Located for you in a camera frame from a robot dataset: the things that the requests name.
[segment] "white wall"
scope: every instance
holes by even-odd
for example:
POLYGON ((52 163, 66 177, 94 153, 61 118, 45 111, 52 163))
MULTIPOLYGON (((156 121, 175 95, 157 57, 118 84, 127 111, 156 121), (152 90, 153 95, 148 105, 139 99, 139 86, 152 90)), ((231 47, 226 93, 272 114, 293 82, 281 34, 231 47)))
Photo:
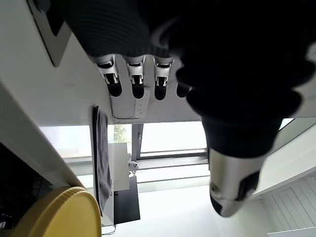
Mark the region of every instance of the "white wall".
POLYGON ((263 195, 278 231, 316 226, 316 178, 308 177, 263 195))
POLYGON ((141 220, 117 225, 114 237, 265 237, 276 231, 261 200, 232 218, 220 217, 208 186, 140 193, 139 205, 141 220))
POLYGON ((316 170, 316 125, 267 157, 255 194, 304 177, 316 170))
POLYGON ((112 120, 107 86, 74 35, 55 68, 26 0, 0 1, 0 29, 0 80, 37 125, 88 125, 93 105, 112 120))

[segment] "large window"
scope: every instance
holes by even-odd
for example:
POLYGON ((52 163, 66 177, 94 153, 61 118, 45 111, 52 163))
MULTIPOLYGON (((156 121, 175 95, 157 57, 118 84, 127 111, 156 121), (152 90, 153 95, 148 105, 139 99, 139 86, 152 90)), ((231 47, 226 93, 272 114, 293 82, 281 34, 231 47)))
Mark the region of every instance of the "large window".
MULTIPOLYGON (((90 126, 40 127, 42 133, 62 158, 91 157, 90 126)), ((127 152, 132 152, 132 125, 108 125, 109 143, 127 143, 127 152)))
POLYGON ((164 168, 139 170, 136 173, 137 182, 153 182, 170 179, 194 178, 209 176, 208 164, 186 165, 164 168))
POLYGON ((205 133, 200 121, 144 124, 141 157, 198 153, 205 148, 205 133))

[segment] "glass pane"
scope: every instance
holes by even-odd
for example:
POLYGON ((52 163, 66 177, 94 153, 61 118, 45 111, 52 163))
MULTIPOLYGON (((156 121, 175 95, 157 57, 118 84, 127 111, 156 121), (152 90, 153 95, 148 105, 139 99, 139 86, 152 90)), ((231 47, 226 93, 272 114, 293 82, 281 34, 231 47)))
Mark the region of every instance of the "glass pane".
POLYGON ((206 149, 193 149, 193 150, 176 150, 167 152, 145 152, 141 153, 140 157, 153 157, 153 156, 171 156, 179 154, 193 154, 193 153, 206 153, 206 149))
POLYGON ((137 182, 151 182, 210 175, 208 164, 144 169, 136 172, 137 182))
POLYGON ((61 158, 91 156, 90 127, 88 125, 40 127, 40 130, 61 158))
POLYGON ((200 157, 181 157, 181 158, 160 158, 160 159, 143 159, 138 160, 139 169, 153 169, 171 166, 186 166, 208 164, 207 156, 200 157))
MULTIPOLYGON (((49 126, 40 130, 59 153, 61 158, 91 157, 90 126, 49 126)), ((132 125, 108 125, 109 143, 127 143, 132 151, 132 125)))
POLYGON ((127 153, 132 154, 132 125, 114 124, 108 125, 109 143, 127 143, 127 153))
POLYGON ((290 122, 292 122, 292 120, 293 120, 293 118, 285 118, 285 119, 283 119, 279 130, 281 130, 282 128, 287 126, 290 122))
POLYGON ((201 148, 206 148, 206 139, 200 121, 144 124, 141 152, 201 148))

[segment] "robotic hand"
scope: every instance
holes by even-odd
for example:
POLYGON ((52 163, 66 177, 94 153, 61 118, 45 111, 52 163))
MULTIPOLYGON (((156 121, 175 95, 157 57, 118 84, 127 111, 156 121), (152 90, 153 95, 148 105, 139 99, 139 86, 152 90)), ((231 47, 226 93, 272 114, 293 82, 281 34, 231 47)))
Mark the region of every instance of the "robotic hand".
MULTIPOLYGON (((53 4, 94 63, 108 64, 109 54, 124 56, 138 96, 142 79, 132 79, 142 60, 135 64, 131 58, 181 59, 177 78, 191 88, 187 101, 201 115, 206 134, 211 201, 221 216, 233 215, 256 189, 282 119, 299 108, 301 96, 293 88, 314 73, 305 54, 316 40, 315 1, 53 4)), ((115 67, 103 68, 116 75, 115 67)), ((119 80, 108 82, 119 94, 119 80)))

